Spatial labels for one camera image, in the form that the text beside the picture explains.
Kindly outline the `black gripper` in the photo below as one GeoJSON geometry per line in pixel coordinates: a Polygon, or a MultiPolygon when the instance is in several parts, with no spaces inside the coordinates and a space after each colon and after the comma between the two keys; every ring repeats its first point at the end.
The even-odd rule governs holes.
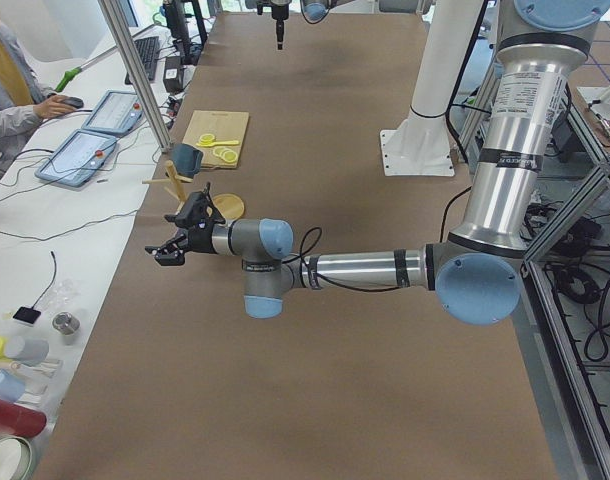
{"type": "Polygon", "coordinates": [[[284,45],[285,26],[284,22],[289,18],[289,4],[271,4],[271,15],[276,22],[277,49],[282,49],[284,45]]]}
{"type": "Polygon", "coordinates": [[[160,246],[145,246],[147,253],[153,253],[161,266],[182,266],[185,264],[184,251],[213,254],[212,234],[214,226],[199,223],[189,229],[178,228],[172,239],[160,246]]]}

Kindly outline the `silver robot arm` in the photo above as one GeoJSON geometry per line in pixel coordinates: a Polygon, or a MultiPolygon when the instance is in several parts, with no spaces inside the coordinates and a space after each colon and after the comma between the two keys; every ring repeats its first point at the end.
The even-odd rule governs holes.
{"type": "Polygon", "coordinates": [[[521,228],[570,74],[588,58],[606,1],[505,1],[495,59],[502,72],[462,222],[419,250],[314,255],[283,220],[227,221],[208,190],[168,216],[176,234],[148,253],[180,266],[189,252],[237,256],[248,315],[281,313],[294,288],[381,293],[421,286],[473,325],[508,317],[521,296],[521,228]]]}
{"type": "MultiPolygon", "coordinates": [[[[278,50],[282,50],[284,46],[285,22],[289,18],[290,4],[290,0],[255,2],[258,15],[262,15],[265,8],[269,8],[271,11],[271,18],[275,21],[278,50]]],[[[299,2],[301,16],[308,24],[322,22],[333,9],[345,4],[347,4],[347,1],[312,0],[299,2]]],[[[424,15],[429,11],[432,1],[377,1],[377,4],[379,11],[384,13],[416,13],[424,15]]]]}

